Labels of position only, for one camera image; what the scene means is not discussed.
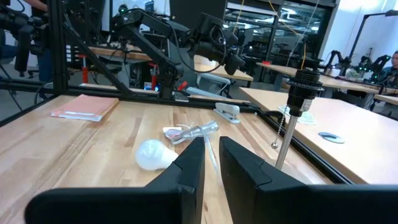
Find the metal rod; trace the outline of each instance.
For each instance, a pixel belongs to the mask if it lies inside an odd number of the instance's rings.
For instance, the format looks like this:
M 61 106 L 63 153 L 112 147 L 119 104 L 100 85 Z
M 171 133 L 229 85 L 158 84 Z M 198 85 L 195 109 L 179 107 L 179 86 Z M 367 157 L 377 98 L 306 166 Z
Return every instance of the metal rod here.
M 281 170 L 282 166 L 284 165 L 284 161 L 286 158 L 287 150 L 290 146 L 290 142 L 293 137 L 294 129 L 297 124 L 297 120 L 299 117 L 290 116 L 289 125 L 287 126 L 287 130 L 284 136 L 284 140 L 282 142 L 282 146 L 280 147 L 278 159 L 276 160 L 275 168 Z

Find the white stapler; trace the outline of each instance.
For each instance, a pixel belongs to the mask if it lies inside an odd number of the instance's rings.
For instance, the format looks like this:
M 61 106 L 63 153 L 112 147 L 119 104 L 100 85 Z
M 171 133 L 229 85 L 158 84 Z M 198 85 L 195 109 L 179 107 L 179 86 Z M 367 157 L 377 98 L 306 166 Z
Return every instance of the white stapler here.
M 236 105 L 228 105 L 226 103 L 216 103 L 216 109 L 214 109 L 218 115 L 223 117 L 231 124 L 239 124 L 241 121 L 236 118 L 239 114 L 239 107 Z

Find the paper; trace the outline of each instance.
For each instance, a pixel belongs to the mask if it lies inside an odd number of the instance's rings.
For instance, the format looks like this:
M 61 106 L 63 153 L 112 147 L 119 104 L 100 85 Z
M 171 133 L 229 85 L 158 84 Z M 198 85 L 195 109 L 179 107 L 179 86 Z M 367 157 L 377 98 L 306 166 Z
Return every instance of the paper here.
M 98 122 L 118 102 L 117 98 L 80 95 L 52 111 L 51 116 Z
M 279 111 L 281 111 L 283 113 L 285 111 L 285 107 L 286 106 L 287 105 L 278 107 Z M 286 114 L 285 114 L 286 117 L 290 116 L 289 111 L 290 111 L 290 108 L 287 107 Z M 310 112 L 308 112 L 308 111 L 303 112 L 303 115 L 298 118 L 297 122 L 299 122 L 300 124 L 310 124 L 310 125 L 316 125 L 317 124 L 317 122 L 313 118 L 312 114 Z

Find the floor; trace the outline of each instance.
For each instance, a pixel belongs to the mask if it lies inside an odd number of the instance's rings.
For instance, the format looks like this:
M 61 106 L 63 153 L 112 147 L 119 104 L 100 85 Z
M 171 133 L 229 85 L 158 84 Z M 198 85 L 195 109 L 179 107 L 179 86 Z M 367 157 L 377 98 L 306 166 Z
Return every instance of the floor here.
M 28 79 L 28 74 L 26 73 L 26 76 L 21 78 L 19 76 L 19 73 L 14 70 L 13 65 L 3 65 L 4 68 L 8 71 L 9 75 L 12 78 L 18 78 L 18 79 L 26 79 L 26 80 L 39 80 L 37 74 L 34 75 L 32 79 Z M 28 70 L 35 70 L 37 68 L 30 67 Z M 5 75 L 0 72 L 0 77 L 5 77 Z M 254 80 L 259 79 L 259 73 L 257 73 L 254 77 Z M 89 82 L 94 83 L 93 78 L 89 76 Z M 70 85 L 79 85 L 81 83 L 81 72 L 75 73 L 70 77 L 69 84 Z M 102 75 L 98 75 L 98 83 L 102 85 L 110 85 L 110 82 Z M 237 81 L 233 86 L 230 88 L 230 95 L 235 98 L 235 99 L 240 99 L 240 100 L 248 100 L 244 95 L 242 95 L 239 91 L 239 86 L 245 86 L 246 87 L 247 82 L 241 82 Z M 252 82 L 251 88 L 255 89 L 260 89 L 260 90 L 270 90 L 272 91 L 274 89 L 274 86 L 272 84 L 266 84 L 266 83 L 259 83 L 259 82 Z M 34 97 L 35 93 L 28 93 L 28 92 L 21 92 L 17 91 L 15 98 L 22 107 L 22 109 L 28 108 L 34 104 Z M 16 113 L 19 112 L 19 108 L 16 106 L 12 98 L 10 97 L 9 93 L 7 90 L 0 90 L 0 121 L 8 118 L 9 116 L 12 116 Z M 382 114 L 388 114 L 392 112 L 392 115 L 395 118 L 398 118 L 398 106 L 390 105 L 388 103 L 382 102 L 376 105 L 374 108 L 375 113 L 382 113 Z

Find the yellow wire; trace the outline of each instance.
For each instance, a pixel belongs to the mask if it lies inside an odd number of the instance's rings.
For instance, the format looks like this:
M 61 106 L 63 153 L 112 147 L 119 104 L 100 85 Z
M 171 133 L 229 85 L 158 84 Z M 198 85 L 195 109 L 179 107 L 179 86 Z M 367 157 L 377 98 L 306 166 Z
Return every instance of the yellow wire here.
M 273 5 L 272 5 L 272 3 L 271 3 L 271 0 L 268 0 L 268 2 L 269 2 L 269 5 L 271 6 L 271 9 L 274 11 L 274 13 L 276 13 L 276 16 L 278 17 L 278 19 L 281 19 L 280 17 L 279 17 L 279 15 L 278 15 L 278 12 L 274 9 L 274 7 L 273 7 Z M 281 23 L 283 23 L 288 29 L 290 29 L 293 33 L 295 33 L 295 34 L 297 34 L 297 35 L 299 35 L 299 36 L 302 36 L 301 34 L 299 34 L 299 33 L 297 33 L 296 31 L 294 31 L 294 30 L 292 30 L 284 21 L 281 21 Z
M 304 43 L 304 58 L 303 58 L 303 63 L 301 64 L 301 70 L 303 70 L 304 67 L 304 62 L 305 62 L 305 52 L 307 51 L 307 44 Z
M 244 0 L 242 1 L 241 9 L 239 10 L 238 18 L 236 19 L 235 26 L 234 26 L 234 31 L 232 32 L 233 34 L 235 33 L 236 26 L 238 26 L 239 18 L 241 17 L 242 9 L 243 9 L 243 4 Z

